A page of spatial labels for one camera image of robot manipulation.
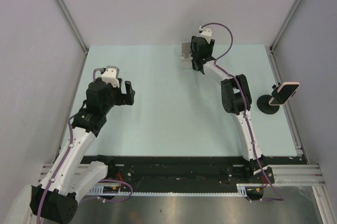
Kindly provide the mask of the pink phone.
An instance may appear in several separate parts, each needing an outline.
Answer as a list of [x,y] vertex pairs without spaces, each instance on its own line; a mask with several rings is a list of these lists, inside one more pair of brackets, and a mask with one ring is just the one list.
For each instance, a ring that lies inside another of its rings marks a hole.
[[272,98],[269,100],[269,105],[284,105],[296,93],[299,87],[299,82],[283,82],[279,83],[278,86],[274,85],[273,91],[271,93]]

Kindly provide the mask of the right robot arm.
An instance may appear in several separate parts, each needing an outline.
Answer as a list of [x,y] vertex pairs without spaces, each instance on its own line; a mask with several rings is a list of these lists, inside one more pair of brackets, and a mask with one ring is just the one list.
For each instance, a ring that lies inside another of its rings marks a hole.
[[242,156],[246,160],[243,177],[248,182],[256,182],[268,169],[251,120],[252,97],[246,76],[234,75],[217,64],[212,56],[215,40],[202,36],[192,36],[190,54],[192,68],[211,77],[221,86],[224,110],[236,124],[242,146]]

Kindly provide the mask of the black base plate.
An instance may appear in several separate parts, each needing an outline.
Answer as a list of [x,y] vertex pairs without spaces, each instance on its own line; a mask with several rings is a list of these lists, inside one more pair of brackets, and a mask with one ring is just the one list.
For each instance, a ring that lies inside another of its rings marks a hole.
[[101,161],[108,165],[108,179],[123,178],[134,192],[223,193],[236,184],[261,184],[244,158],[234,157],[135,157],[84,156],[81,165]]

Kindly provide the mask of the right aluminium table rail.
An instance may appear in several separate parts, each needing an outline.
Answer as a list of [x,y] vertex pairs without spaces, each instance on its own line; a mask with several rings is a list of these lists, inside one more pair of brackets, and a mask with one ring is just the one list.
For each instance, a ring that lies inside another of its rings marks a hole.
[[[268,46],[266,46],[265,49],[266,49],[266,52],[267,52],[267,56],[268,56],[268,59],[269,59],[270,65],[271,65],[271,69],[272,69],[275,81],[277,83],[282,83],[283,79],[281,77],[279,67],[276,63],[275,55],[274,55],[273,51]],[[296,153],[297,153],[298,156],[305,156],[305,151],[304,151],[304,148],[303,148],[303,145],[302,145],[301,136],[300,136],[298,127],[296,125],[294,115],[293,115],[293,111],[291,109],[289,100],[285,103],[285,105],[283,105],[283,110],[284,110],[284,113],[285,113],[286,120],[288,122],[288,126],[289,126],[290,133],[291,133],[291,136],[292,136],[292,139],[293,139],[293,142],[294,142]]]

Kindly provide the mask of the aluminium frame post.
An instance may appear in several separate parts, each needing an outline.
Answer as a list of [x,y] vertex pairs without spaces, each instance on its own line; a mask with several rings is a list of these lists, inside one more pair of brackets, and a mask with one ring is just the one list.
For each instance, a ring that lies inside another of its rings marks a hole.
[[302,2],[303,2],[303,0],[294,0],[293,4],[290,7],[290,10],[288,11],[288,13],[287,13],[280,29],[278,30],[273,42],[269,46],[269,50],[271,52],[275,51],[275,49],[277,48],[282,36],[284,35],[284,33],[285,33],[286,29],[288,28],[290,22],[292,21],[293,17],[295,16],[297,11],[299,10]]
[[61,12],[61,15],[63,16],[65,23],[68,25],[71,33],[74,35],[78,45],[80,46],[81,50],[83,51],[84,55],[87,55],[88,53],[88,46],[86,45],[83,36],[80,34],[80,31],[75,23],[75,20],[73,19],[71,12],[69,11],[66,3],[64,0],[54,0],[56,3],[56,6]]

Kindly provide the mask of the left aluminium frame post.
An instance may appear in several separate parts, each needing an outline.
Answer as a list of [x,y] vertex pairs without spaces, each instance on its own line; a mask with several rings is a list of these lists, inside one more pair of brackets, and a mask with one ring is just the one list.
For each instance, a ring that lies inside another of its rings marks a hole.
[[86,45],[83,36],[80,34],[80,31],[75,23],[75,20],[73,19],[71,12],[69,11],[66,3],[64,0],[54,0],[56,3],[56,6],[61,12],[61,15],[63,16],[65,23],[68,25],[71,33],[74,35],[78,45],[80,46],[81,50],[83,51],[84,55],[87,55],[88,53],[88,46]]

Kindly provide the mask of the black round base stand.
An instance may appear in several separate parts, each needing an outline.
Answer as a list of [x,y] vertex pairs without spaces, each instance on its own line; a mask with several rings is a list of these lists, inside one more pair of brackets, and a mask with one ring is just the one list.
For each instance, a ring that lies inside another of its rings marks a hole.
[[262,95],[257,99],[257,107],[258,109],[267,115],[273,115],[276,114],[279,109],[280,105],[270,105],[269,101],[273,98],[276,101],[279,101],[279,95],[277,94],[277,85],[272,86],[273,91],[271,92],[270,95]]

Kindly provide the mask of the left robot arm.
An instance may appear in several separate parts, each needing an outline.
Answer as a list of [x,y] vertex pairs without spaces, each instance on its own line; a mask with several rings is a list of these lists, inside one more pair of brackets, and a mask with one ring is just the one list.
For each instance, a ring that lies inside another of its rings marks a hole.
[[[124,83],[126,92],[122,92]],[[100,181],[112,181],[116,168],[93,161],[78,177],[75,172],[90,145],[97,139],[114,106],[132,106],[135,90],[130,81],[99,77],[89,83],[79,111],[68,120],[70,137],[47,175],[32,187],[30,208],[37,223],[42,219],[69,223],[80,201]]]

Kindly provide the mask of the right aluminium frame post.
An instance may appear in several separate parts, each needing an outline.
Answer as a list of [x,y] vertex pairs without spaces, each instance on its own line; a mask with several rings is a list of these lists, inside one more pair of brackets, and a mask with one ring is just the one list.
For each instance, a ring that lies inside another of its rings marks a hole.
[[288,13],[287,13],[280,29],[278,30],[273,42],[269,46],[269,50],[271,52],[275,51],[275,49],[277,48],[282,36],[284,35],[284,33],[285,33],[286,29],[288,28],[290,22],[292,21],[293,17],[295,16],[297,11],[299,10],[302,2],[303,2],[303,0],[294,0],[293,4],[290,7],[290,10],[288,11]]

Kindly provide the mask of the white phone stand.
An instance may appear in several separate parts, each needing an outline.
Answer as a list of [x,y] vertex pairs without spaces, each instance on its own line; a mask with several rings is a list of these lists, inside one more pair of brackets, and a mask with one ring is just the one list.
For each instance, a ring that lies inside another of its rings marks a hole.
[[182,42],[181,43],[181,67],[182,68],[192,68],[192,54],[191,54],[191,43]]

